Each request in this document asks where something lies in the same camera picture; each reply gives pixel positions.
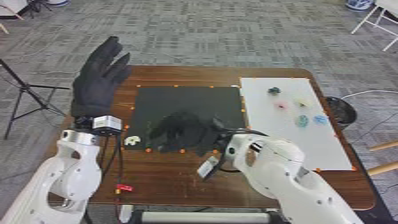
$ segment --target floor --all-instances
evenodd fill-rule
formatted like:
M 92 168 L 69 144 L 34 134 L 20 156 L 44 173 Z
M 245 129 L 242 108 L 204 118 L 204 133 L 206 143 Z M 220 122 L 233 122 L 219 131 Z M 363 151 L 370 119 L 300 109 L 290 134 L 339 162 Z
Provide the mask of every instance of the floor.
M 0 33 L 0 55 L 30 83 L 69 86 L 92 49 L 117 35 L 135 65 L 306 68 L 323 94 L 341 97 L 370 89 L 398 90 L 398 44 L 382 52 L 393 37 L 370 25 L 350 35 L 364 15 L 347 10 L 341 0 L 71 1 L 52 12 L 43 9 L 34 19 L 27 14 L 25 21 L 2 21 L 11 34 Z M 16 95 L 0 80 L 0 130 Z M 66 112 L 69 101 L 71 93 L 59 92 L 53 103 Z M 359 119 L 345 136 L 370 168 L 398 159 L 396 148 L 368 150 L 398 139 L 398 97 L 370 93 L 347 101 Z M 25 98 L 21 111 L 34 107 Z M 9 140 L 0 140 L 0 214 L 41 163 L 60 122 L 48 112 L 36 113 L 16 122 Z M 398 187 L 391 187 L 398 171 L 373 181 L 398 219 Z M 107 206 L 91 207 L 101 223 L 114 223 L 110 212 Z

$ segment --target chair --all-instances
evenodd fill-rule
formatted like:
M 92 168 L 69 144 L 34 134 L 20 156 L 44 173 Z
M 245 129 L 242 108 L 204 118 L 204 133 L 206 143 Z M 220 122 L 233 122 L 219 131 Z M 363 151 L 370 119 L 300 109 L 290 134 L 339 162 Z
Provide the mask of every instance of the chair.
M 23 20 L 23 18 L 21 18 L 21 16 L 18 15 L 18 13 L 14 12 L 14 10 L 5 6 L 5 5 L 0 5 L 0 7 L 14 14 L 14 16 L 16 16 L 16 18 L 20 19 L 20 20 Z M 5 26 L 4 26 L 4 24 L 0 23 L 0 29 L 4 30 L 4 32 L 9 34 L 9 30 L 7 30 L 7 28 L 5 28 Z
M 352 30 L 352 34 L 357 32 L 357 29 L 364 23 L 370 23 L 373 25 L 373 27 L 380 28 L 386 32 L 389 32 L 395 35 L 395 40 L 391 41 L 389 45 L 382 49 L 382 51 L 386 51 L 389 49 L 389 47 L 393 46 L 395 42 L 398 41 L 398 34 L 391 30 L 387 30 L 382 26 L 379 26 L 379 23 L 380 23 L 380 19 L 387 19 L 395 24 L 398 24 L 398 22 L 384 16 L 386 11 L 389 11 L 395 15 L 398 14 L 398 1 L 396 0 L 377 0 L 375 4 L 377 4 L 377 7 L 373 8 L 368 16 L 364 17 L 361 23 L 357 24 L 357 27 Z M 379 8 L 382 8 L 382 13 L 379 15 L 377 22 L 373 23 L 373 22 L 370 22 L 368 19 L 370 19 L 370 16 L 375 13 Z
M 377 151 L 377 150 L 382 150 L 382 149 L 391 148 L 395 146 L 398 146 L 398 141 L 389 142 L 389 143 L 386 143 L 382 145 L 373 146 L 370 150 L 371 151 Z M 373 167 L 371 169 L 368 169 L 368 174 L 370 174 L 370 176 L 373 176 L 379 173 L 384 173 L 384 172 L 387 172 L 387 171 L 391 171 L 395 169 L 398 169 L 398 161 L 396 162 L 391 162 L 391 163 L 387 163 L 387 164 L 384 164 L 384 165 L 380 165 L 377 167 Z

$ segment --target white paper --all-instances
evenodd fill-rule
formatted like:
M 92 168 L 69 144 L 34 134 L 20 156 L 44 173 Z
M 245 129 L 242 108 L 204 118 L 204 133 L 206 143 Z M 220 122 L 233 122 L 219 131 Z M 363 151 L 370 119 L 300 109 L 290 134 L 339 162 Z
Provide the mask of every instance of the white paper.
M 277 87 L 274 96 L 268 89 Z M 315 116 L 325 115 L 309 79 L 242 78 L 247 119 L 252 130 L 288 139 L 306 153 L 304 167 L 322 170 L 352 170 L 352 163 L 336 138 L 331 122 L 318 124 Z M 297 126 L 297 117 L 307 116 L 306 127 Z

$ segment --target blue object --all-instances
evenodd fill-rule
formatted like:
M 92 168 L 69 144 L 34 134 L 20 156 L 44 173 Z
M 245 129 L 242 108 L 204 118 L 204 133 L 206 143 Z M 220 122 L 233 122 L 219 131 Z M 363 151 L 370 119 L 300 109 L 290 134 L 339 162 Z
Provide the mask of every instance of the blue object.
M 307 127 L 307 116 L 306 115 L 300 115 L 297 120 L 295 120 L 295 124 L 300 128 L 306 128 Z
M 277 87 L 270 88 L 268 93 L 275 96 L 281 93 L 281 89 Z
M 345 6 L 355 11 L 364 11 L 375 3 L 375 0 L 347 0 Z
M 327 116 L 316 115 L 315 116 L 315 123 L 316 124 L 327 124 L 327 122 L 329 122 Z

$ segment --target wooden table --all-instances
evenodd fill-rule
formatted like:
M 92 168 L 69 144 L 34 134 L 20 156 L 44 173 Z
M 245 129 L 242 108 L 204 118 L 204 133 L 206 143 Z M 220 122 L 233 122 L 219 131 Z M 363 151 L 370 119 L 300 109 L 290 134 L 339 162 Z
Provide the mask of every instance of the wooden table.
M 135 66 L 132 76 L 117 89 L 114 97 L 112 114 L 130 123 L 132 108 L 137 90 L 148 86 L 231 86 L 240 85 L 240 77 L 291 77 L 309 78 L 315 92 L 329 116 L 331 110 L 322 96 L 320 87 L 307 70 L 284 68 L 219 68 L 219 67 L 174 67 Z M 332 125 L 341 144 L 357 171 L 320 172 L 329 184 L 341 194 L 354 209 L 366 210 L 373 207 L 373 192 L 361 169 L 359 160 L 350 149 L 336 122 Z M 48 149 L 48 155 L 55 154 L 55 140 Z M 201 158 L 192 152 L 160 154 L 124 150 L 124 177 L 123 183 L 135 187 L 135 191 L 123 193 L 123 204 L 151 204 L 176 206 L 213 207 L 279 207 L 277 201 L 268 199 L 252 190 L 245 177 L 238 173 L 219 172 L 212 179 L 203 182 L 196 170 L 206 156 Z M 114 187 L 117 176 L 117 163 L 91 203 L 114 203 Z

